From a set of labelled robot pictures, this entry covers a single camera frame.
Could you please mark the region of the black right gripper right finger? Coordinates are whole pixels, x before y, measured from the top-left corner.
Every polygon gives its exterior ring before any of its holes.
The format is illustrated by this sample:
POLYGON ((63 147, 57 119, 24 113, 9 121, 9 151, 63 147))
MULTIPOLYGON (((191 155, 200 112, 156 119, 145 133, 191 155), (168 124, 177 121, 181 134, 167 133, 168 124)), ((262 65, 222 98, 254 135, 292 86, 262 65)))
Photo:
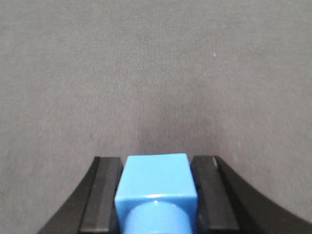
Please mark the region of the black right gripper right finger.
POLYGON ((312 224, 279 206, 218 156, 194 156, 199 234, 310 234, 312 224))

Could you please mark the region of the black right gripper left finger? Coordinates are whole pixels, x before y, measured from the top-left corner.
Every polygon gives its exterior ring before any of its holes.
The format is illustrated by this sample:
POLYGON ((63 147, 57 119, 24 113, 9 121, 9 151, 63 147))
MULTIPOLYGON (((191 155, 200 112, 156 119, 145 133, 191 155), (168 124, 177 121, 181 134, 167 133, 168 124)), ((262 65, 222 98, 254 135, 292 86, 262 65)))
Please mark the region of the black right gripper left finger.
POLYGON ((122 170, 119 157, 94 157, 79 185, 39 233, 120 233, 114 200, 122 170))

